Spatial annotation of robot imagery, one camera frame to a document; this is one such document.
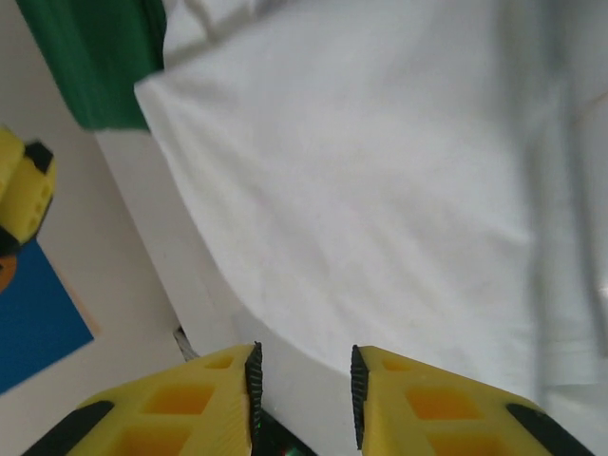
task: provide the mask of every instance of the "blue panel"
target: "blue panel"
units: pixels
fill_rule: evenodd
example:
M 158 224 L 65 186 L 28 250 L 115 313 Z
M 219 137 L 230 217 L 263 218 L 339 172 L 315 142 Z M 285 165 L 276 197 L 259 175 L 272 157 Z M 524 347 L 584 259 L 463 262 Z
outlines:
M 36 241 L 0 294 L 0 393 L 93 339 Z

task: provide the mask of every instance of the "wrinkled white sheet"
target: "wrinkled white sheet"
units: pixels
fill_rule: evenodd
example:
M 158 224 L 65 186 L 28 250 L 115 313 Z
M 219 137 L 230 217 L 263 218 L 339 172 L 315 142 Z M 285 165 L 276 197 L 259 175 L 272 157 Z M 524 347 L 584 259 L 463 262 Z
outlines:
M 139 86 L 228 282 L 315 359 L 373 344 L 534 397 L 499 3 L 300 2 Z

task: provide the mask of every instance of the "yellow object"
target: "yellow object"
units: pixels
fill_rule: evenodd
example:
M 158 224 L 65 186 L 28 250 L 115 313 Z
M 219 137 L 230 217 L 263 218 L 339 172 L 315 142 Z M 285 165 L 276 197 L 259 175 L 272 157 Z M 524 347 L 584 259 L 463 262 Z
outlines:
M 55 190 L 56 174 L 55 160 L 41 144 L 25 146 L 0 127 L 1 255 L 36 235 Z
M 365 456 L 551 455 L 505 407 L 542 412 L 520 396 L 375 347 L 352 360 Z
M 218 351 L 91 397 L 80 407 L 100 401 L 114 407 L 67 454 L 248 456 L 245 362 L 255 348 Z

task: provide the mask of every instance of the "green object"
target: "green object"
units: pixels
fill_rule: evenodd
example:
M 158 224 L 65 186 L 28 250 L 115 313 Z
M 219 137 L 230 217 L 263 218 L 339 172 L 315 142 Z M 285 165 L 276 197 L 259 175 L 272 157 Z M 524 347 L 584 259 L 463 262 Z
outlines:
M 80 126 L 147 124 L 133 85 L 162 69 L 162 0 L 17 0 Z

